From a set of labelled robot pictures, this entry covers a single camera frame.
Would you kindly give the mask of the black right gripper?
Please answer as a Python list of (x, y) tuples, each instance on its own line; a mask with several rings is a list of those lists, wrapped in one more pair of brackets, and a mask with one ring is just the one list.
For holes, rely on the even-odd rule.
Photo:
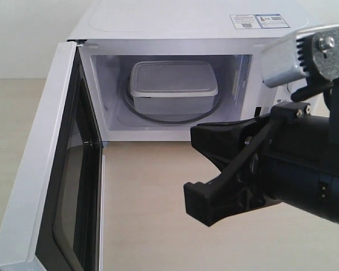
[(263, 116), (200, 123), (191, 146), (220, 170), (184, 185), (186, 213), (206, 226), (278, 202), (339, 224), (339, 143), (309, 103), (282, 102)]

